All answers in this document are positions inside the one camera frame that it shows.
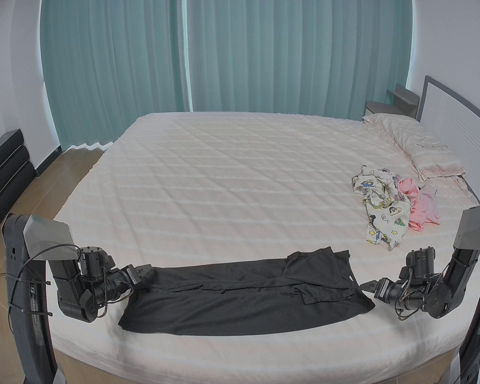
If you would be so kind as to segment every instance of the curtain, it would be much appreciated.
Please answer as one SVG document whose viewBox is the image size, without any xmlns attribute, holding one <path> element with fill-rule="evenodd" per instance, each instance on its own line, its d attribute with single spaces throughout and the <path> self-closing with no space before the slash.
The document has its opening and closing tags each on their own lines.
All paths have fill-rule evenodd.
<svg viewBox="0 0 480 384">
<path fill-rule="evenodd" d="M 188 110 L 175 0 L 43 0 L 40 47 L 62 148 L 115 141 L 150 112 Z"/>
<path fill-rule="evenodd" d="M 196 111 L 359 120 L 405 85 L 409 0 L 186 1 Z"/>
</svg>

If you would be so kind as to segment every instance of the headboard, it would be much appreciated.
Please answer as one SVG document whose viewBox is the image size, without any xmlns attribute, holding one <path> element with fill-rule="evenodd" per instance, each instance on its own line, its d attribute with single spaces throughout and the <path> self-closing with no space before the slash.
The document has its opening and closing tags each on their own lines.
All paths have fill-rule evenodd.
<svg viewBox="0 0 480 384">
<path fill-rule="evenodd" d="M 458 156 L 466 182 L 480 197 L 480 109 L 425 76 L 417 120 Z"/>
</svg>

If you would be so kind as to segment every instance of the bed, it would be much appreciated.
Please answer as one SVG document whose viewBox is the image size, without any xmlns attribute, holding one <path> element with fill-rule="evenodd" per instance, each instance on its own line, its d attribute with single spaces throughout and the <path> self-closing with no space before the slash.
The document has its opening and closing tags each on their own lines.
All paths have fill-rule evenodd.
<svg viewBox="0 0 480 384">
<path fill-rule="evenodd" d="M 439 88 L 438 96 L 426 87 L 421 109 L 428 123 L 437 120 L 423 104 L 442 101 L 446 91 Z M 461 121 L 466 112 L 458 113 Z M 77 244 L 104 248 L 118 266 L 285 258 L 331 246 L 350 250 L 361 283 L 396 278 L 409 251 L 431 245 L 440 272 L 462 210 L 478 204 L 465 179 L 428 179 L 437 189 L 440 226 L 409 229 L 389 251 L 385 243 L 364 239 L 365 207 L 351 186 L 362 164 L 421 183 L 393 138 L 367 122 L 244 112 L 149 114 L 103 154 L 56 220 L 71 226 Z M 479 173 L 470 167 L 469 176 L 475 180 Z M 117 325 L 125 302 L 109 306 L 103 319 L 82 323 L 61 314 L 53 283 L 48 307 L 56 349 L 140 383 L 368 384 L 458 346 L 480 295 L 479 277 L 476 268 L 463 303 L 442 319 L 417 313 L 400 322 L 376 302 L 369 313 L 344 322 L 258 336 L 126 332 Z"/>
</svg>

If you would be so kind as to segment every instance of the wall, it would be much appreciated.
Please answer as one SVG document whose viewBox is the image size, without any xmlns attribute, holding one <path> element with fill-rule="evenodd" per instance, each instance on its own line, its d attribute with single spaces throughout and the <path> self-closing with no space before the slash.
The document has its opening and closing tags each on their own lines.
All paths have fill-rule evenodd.
<svg viewBox="0 0 480 384">
<path fill-rule="evenodd" d="M 60 145 L 40 61 L 40 3 L 0 1 L 0 133 L 20 128 L 35 168 Z"/>
<path fill-rule="evenodd" d="M 425 75 L 480 108 L 480 0 L 414 0 L 407 88 L 421 96 Z"/>
</svg>

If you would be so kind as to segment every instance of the clothes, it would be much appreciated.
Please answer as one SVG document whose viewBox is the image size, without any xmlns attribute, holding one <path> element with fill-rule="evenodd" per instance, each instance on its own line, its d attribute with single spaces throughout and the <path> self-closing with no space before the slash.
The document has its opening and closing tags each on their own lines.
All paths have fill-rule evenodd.
<svg viewBox="0 0 480 384">
<path fill-rule="evenodd" d="M 348 251 L 287 259 L 153 268 L 119 322 L 127 331 L 262 335 L 349 319 L 375 305 L 359 289 Z"/>
<path fill-rule="evenodd" d="M 378 244 L 387 241 L 392 249 L 400 243 L 408 228 L 410 202 L 395 188 L 396 175 L 386 169 L 362 166 L 361 173 L 352 178 L 353 190 L 365 195 L 369 223 L 366 240 Z"/>
<path fill-rule="evenodd" d="M 436 191 L 433 188 L 425 186 L 419 189 L 415 181 L 407 177 L 398 182 L 398 190 L 410 200 L 411 211 L 408 222 L 410 228 L 415 231 L 423 231 L 424 223 L 440 224 Z"/>
</svg>

